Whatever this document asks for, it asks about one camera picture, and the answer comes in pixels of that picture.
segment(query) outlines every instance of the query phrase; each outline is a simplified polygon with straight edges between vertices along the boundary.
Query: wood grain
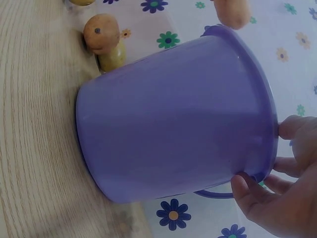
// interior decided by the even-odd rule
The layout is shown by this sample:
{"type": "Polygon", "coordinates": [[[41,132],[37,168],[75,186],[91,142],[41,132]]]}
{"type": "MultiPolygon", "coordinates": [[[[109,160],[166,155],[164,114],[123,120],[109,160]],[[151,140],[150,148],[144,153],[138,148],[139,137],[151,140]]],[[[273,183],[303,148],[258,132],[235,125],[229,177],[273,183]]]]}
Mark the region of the wood grain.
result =
{"type": "Polygon", "coordinates": [[[64,13],[0,1],[0,237],[150,238],[141,205],[108,201],[84,166],[75,98],[99,71],[64,13]]]}

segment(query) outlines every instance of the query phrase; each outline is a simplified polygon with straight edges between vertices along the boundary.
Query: tablecloth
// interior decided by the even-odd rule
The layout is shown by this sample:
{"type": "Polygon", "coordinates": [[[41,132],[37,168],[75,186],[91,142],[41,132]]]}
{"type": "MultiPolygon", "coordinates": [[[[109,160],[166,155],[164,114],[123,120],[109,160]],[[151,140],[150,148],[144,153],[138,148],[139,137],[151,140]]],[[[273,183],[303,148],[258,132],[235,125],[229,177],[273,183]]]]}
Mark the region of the tablecloth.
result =
{"type": "MultiPolygon", "coordinates": [[[[250,0],[250,5],[250,23],[237,33],[265,71],[279,120],[292,114],[316,116],[317,0],[250,0]]],[[[219,24],[209,0],[97,0],[97,12],[117,18],[127,63],[196,39],[219,24]]],[[[280,140],[278,155],[292,156],[291,145],[280,140]]],[[[224,184],[210,191],[230,192],[231,187],[224,184]]],[[[190,193],[143,206],[154,238],[274,237],[248,221],[233,199],[190,193]]]]}

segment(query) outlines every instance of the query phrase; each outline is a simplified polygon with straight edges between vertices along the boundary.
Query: purple mug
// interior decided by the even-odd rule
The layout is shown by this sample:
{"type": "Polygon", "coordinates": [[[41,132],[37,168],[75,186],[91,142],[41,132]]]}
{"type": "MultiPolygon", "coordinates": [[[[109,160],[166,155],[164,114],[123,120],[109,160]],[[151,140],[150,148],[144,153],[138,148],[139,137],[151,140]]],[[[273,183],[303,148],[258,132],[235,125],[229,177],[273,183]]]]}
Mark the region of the purple mug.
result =
{"type": "Polygon", "coordinates": [[[272,93],[258,61],[232,30],[196,40],[85,83],[76,122],[101,191],[124,203],[194,192],[245,171],[271,171],[278,143],[272,93]]]}

